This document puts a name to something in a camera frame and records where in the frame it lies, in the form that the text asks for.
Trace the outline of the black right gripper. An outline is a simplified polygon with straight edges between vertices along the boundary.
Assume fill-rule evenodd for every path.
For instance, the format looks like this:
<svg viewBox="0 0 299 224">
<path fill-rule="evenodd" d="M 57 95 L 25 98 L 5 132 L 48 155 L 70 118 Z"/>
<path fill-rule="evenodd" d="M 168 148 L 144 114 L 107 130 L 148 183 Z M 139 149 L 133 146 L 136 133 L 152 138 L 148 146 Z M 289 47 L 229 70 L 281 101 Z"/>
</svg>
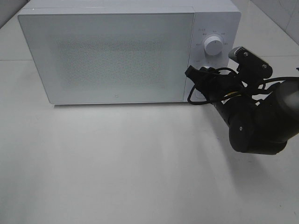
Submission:
<svg viewBox="0 0 299 224">
<path fill-rule="evenodd" d="M 218 69 L 210 67 L 208 70 L 200 68 L 198 70 L 189 66 L 185 75 L 189 79 L 197 79 L 194 85 L 195 89 L 205 97 L 204 101 L 194 102 L 195 105 L 220 102 L 227 95 L 239 92 L 244 87 L 241 81 L 236 78 L 237 73 L 227 67 Z"/>
</svg>

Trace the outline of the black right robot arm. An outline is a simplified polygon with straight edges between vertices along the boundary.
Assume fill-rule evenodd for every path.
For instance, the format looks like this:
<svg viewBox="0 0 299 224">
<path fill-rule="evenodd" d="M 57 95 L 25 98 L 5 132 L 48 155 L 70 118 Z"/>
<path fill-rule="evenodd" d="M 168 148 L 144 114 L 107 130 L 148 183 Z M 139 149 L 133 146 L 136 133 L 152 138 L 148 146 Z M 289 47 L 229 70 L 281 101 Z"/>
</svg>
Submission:
<svg viewBox="0 0 299 224">
<path fill-rule="evenodd" d="M 241 153 L 275 155 L 299 133 L 299 79 L 278 77 L 264 80 L 251 76 L 246 81 L 226 68 L 199 70 L 189 66 L 185 75 L 205 101 L 212 104 L 228 126 L 229 142 Z"/>
</svg>

